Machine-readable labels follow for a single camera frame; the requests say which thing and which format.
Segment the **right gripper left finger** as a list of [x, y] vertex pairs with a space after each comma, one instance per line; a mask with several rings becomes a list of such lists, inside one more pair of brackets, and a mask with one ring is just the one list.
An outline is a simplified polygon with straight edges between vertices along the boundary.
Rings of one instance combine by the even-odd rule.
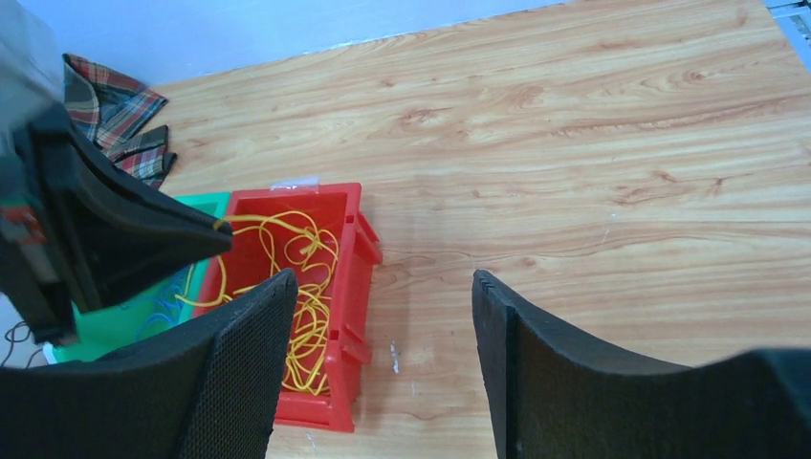
[[5, 458], [262, 458], [296, 306], [291, 270], [96, 361], [1, 372]]

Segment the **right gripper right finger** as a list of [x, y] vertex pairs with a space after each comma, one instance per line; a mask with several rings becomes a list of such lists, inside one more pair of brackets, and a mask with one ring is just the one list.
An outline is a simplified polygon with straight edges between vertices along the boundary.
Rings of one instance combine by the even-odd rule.
[[501, 458], [806, 458], [810, 353], [660, 361], [473, 276], [472, 321]]

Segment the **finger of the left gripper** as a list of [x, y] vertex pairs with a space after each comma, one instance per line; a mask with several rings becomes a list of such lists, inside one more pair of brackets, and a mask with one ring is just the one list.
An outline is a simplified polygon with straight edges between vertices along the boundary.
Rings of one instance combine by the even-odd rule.
[[118, 169], [60, 104], [32, 122], [32, 207], [54, 306], [95, 311], [230, 250], [232, 230]]

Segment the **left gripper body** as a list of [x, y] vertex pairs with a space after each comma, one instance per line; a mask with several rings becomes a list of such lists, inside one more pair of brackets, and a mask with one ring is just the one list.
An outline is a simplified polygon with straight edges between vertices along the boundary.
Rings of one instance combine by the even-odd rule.
[[1, 130], [1, 292], [37, 343], [77, 340], [76, 277], [60, 193], [71, 182], [65, 142], [38, 142], [29, 129]]

